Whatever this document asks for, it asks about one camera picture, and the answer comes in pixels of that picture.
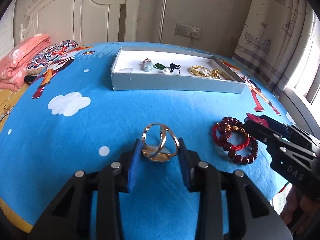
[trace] electrical outlet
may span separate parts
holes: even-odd
[[[190,25],[177,23],[174,34],[199,40],[201,29]]]

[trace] silver rivet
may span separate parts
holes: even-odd
[[[75,173],[75,176],[77,178],[81,178],[81,177],[83,177],[83,175],[84,175],[84,171],[76,171],[76,173]]]
[[[235,170],[235,175],[238,176],[238,177],[243,177],[244,173],[241,170]]]
[[[119,169],[120,166],[121,166],[120,162],[111,163],[111,168],[113,168],[113,169]]]
[[[199,162],[198,163],[200,168],[206,169],[208,167],[208,164],[206,162]]]

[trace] white wooden headboard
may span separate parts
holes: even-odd
[[[20,41],[38,33],[50,35],[52,44],[118,41],[121,4],[126,5],[124,40],[135,41],[140,0],[39,0],[28,13],[27,28],[20,25]]]

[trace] white door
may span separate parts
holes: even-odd
[[[16,0],[13,0],[0,20],[0,59],[13,48],[13,14]]]

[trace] silver pole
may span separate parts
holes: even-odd
[[[161,19],[160,19],[160,28],[159,28],[159,39],[158,43],[161,43],[162,40],[162,30],[163,30],[163,22],[164,22],[164,13],[165,13],[165,7],[167,6],[167,0],[163,0],[162,3],[162,11],[161,11]]]

